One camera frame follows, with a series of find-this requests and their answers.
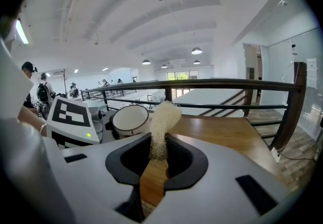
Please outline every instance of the white ceiling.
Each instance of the white ceiling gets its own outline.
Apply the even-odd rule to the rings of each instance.
[[[175,59],[210,65],[268,0],[25,0],[20,18],[30,44],[13,45],[18,64],[40,71],[137,67]],[[192,55],[194,47],[203,50]]]

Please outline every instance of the railing post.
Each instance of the railing post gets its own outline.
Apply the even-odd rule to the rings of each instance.
[[[252,94],[253,94],[253,89],[247,89],[246,91],[246,97],[243,101],[244,105],[250,105],[252,101]],[[244,117],[247,117],[249,115],[249,109],[244,110]]]
[[[294,63],[294,84],[300,87],[300,91],[289,92],[287,99],[288,107],[284,112],[282,123],[279,125],[278,131],[269,146],[270,150],[273,147],[275,147],[276,150],[284,148],[294,133],[303,108],[306,90],[306,76],[306,63]]]
[[[103,98],[104,98],[104,103],[106,104],[106,109],[109,111],[109,107],[107,106],[107,100],[106,100],[105,91],[102,91],[102,95],[103,95]]]
[[[165,89],[165,100],[172,102],[172,89],[171,88]]]

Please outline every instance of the desk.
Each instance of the desk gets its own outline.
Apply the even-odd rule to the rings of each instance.
[[[275,175],[283,176],[265,142],[246,118],[218,118],[183,115],[170,130],[174,137],[189,136],[234,149]],[[168,179],[166,161],[151,160],[140,178],[141,199],[157,206],[164,196]]]

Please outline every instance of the loofah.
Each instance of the loofah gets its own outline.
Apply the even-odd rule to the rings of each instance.
[[[150,122],[150,159],[167,159],[165,135],[181,119],[181,116],[181,108],[168,101],[156,108]]]

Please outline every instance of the bracelet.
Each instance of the bracelet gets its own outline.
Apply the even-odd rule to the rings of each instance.
[[[44,130],[44,128],[46,127],[46,125],[47,125],[47,123],[44,123],[41,127],[40,127],[40,134],[41,134],[41,132]]]

